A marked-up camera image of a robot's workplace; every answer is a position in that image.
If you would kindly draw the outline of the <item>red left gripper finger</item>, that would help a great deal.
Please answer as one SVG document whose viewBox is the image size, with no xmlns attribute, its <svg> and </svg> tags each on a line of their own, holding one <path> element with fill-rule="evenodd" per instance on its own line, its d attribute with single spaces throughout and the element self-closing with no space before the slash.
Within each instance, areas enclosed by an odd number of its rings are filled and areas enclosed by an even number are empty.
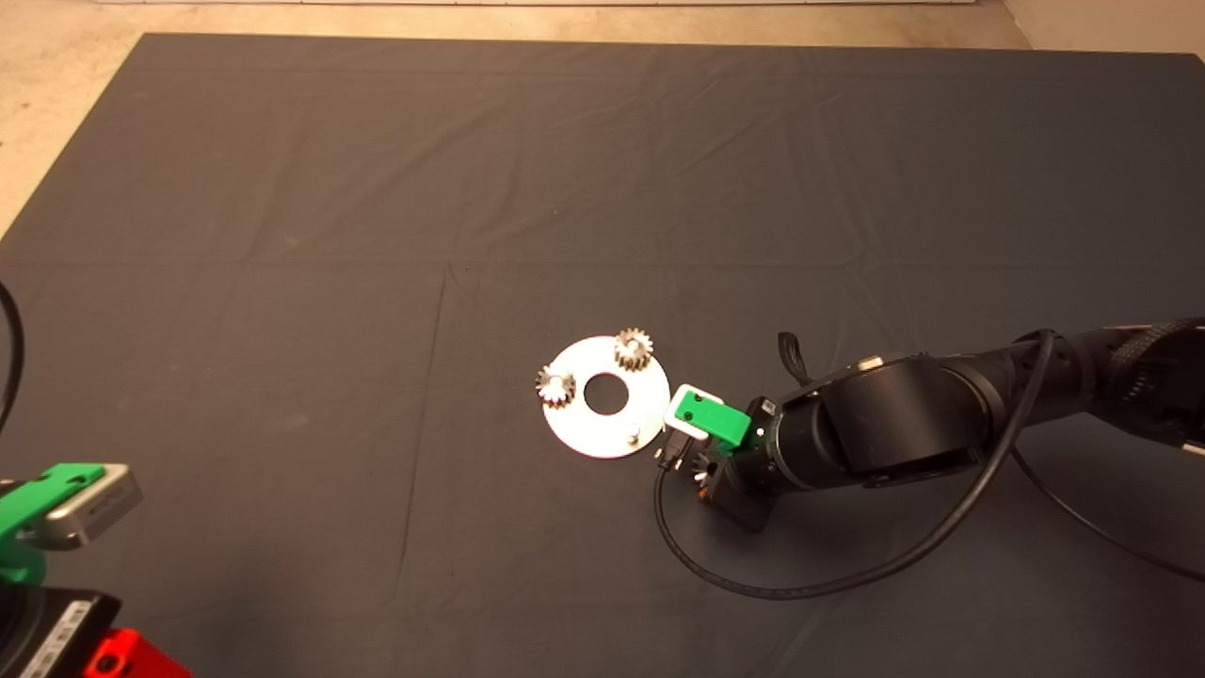
<svg viewBox="0 0 1205 678">
<path fill-rule="evenodd" d="M 193 672 L 133 627 L 111 627 L 86 662 L 83 677 L 188 678 Z"/>
</svg>

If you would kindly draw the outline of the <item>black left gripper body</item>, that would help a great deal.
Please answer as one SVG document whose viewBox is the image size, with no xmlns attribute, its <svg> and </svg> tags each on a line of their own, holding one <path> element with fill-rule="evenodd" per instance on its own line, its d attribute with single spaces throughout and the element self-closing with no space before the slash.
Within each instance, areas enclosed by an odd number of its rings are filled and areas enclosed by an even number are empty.
<svg viewBox="0 0 1205 678">
<path fill-rule="evenodd" d="M 82 677 L 118 613 L 96 589 L 2 589 L 1 676 Z"/>
</svg>

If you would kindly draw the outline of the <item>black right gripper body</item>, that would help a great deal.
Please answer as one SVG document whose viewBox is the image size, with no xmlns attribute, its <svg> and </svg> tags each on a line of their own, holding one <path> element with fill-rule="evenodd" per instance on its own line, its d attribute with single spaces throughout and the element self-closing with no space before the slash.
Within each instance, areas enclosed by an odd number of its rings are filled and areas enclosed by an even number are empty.
<svg viewBox="0 0 1205 678">
<path fill-rule="evenodd" d="M 762 533 L 778 497 L 787 493 L 778 450 L 782 412 L 774 400 L 753 400 L 742 446 L 715 444 L 715 472 L 707 481 L 707 502 L 750 533 Z"/>
</svg>

